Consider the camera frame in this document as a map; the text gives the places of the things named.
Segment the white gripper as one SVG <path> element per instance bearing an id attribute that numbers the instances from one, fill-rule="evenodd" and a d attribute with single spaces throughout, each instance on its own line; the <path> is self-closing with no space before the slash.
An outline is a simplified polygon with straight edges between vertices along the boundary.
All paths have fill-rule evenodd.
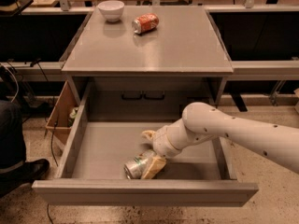
<path id="1" fill-rule="evenodd" d="M 153 150 L 158 154 L 149 159 L 141 176 L 142 179 L 152 179 L 165 167 L 166 158 L 177 156 L 189 145 L 191 132 L 182 121 L 176 121 L 163 126 L 156 132 L 153 130 L 143 131 L 141 136 L 152 141 Z"/>

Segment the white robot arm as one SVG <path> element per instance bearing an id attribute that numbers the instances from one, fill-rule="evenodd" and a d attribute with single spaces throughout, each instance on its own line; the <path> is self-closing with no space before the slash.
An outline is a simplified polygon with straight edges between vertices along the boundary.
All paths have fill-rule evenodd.
<path id="1" fill-rule="evenodd" d="M 274 163 L 299 173 L 299 130 L 229 116 L 205 103 L 187 105 L 176 122 L 157 131 L 144 131 L 158 156 L 177 156 L 184 148 L 218 137 L 231 140 Z"/>

